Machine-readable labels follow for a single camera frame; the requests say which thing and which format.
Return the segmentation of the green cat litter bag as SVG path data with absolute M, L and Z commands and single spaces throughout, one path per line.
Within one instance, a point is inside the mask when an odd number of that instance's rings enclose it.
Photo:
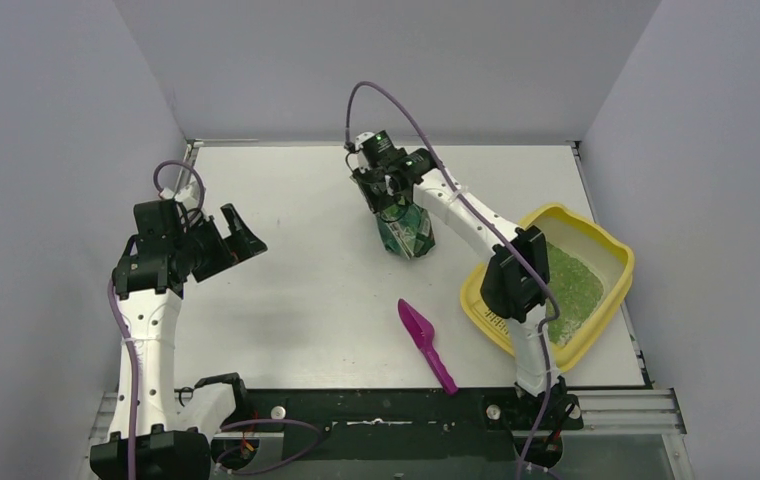
M 436 245 L 429 213 L 412 203 L 389 206 L 375 215 L 384 249 L 404 259 L 425 256 Z

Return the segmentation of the magenta plastic scoop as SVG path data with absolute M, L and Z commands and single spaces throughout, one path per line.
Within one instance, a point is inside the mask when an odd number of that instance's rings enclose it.
M 402 325 L 444 392 L 455 395 L 459 388 L 433 345 L 435 329 L 432 323 L 403 298 L 397 301 L 397 311 Z

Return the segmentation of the yellow litter box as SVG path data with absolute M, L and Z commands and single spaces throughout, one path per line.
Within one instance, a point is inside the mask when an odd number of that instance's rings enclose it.
M 544 233 L 560 317 L 548 326 L 556 366 L 571 370 L 606 329 L 632 286 L 635 255 L 593 220 L 550 203 L 519 221 Z

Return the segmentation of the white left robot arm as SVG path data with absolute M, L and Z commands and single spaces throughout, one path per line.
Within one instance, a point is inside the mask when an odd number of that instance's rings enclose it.
M 229 234 L 214 219 L 173 199 L 134 206 L 136 232 L 107 287 L 121 335 L 116 407 L 105 439 L 91 446 L 100 479 L 206 479 L 211 442 L 223 425 L 239 429 L 252 402 L 240 375 L 203 378 L 177 406 L 175 334 L 185 283 L 202 282 L 267 250 L 235 207 L 221 206 Z

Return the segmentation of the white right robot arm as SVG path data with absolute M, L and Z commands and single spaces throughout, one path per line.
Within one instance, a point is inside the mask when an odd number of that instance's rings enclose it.
M 579 417 L 578 401 L 567 391 L 550 344 L 548 325 L 558 319 L 560 308 L 549 286 L 545 234 L 487 207 L 430 146 L 409 152 L 380 131 L 359 135 L 345 149 L 360 158 L 351 178 L 371 212 L 403 203 L 417 206 L 441 220 L 481 259 L 479 293 L 508 329 L 521 419 L 534 429 L 558 430 Z

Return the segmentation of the green litter granules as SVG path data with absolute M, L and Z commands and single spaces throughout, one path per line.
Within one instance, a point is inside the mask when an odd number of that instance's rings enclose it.
M 604 296 L 601 280 L 580 259 L 550 242 L 546 243 L 551 288 L 560 315 L 548 323 L 550 341 L 568 344 L 592 316 Z

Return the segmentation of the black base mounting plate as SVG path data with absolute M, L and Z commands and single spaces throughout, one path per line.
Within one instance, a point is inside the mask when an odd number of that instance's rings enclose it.
M 224 468 L 249 471 L 264 461 L 285 460 L 301 450 L 306 459 L 510 461 L 557 460 L 562 436 L 584 427 L 579 399 L 563 391 L 546 408 L 512 387 L 463 388 L 454 395 L 420 389 L 254 389 L 250 417 L 212 443 Z

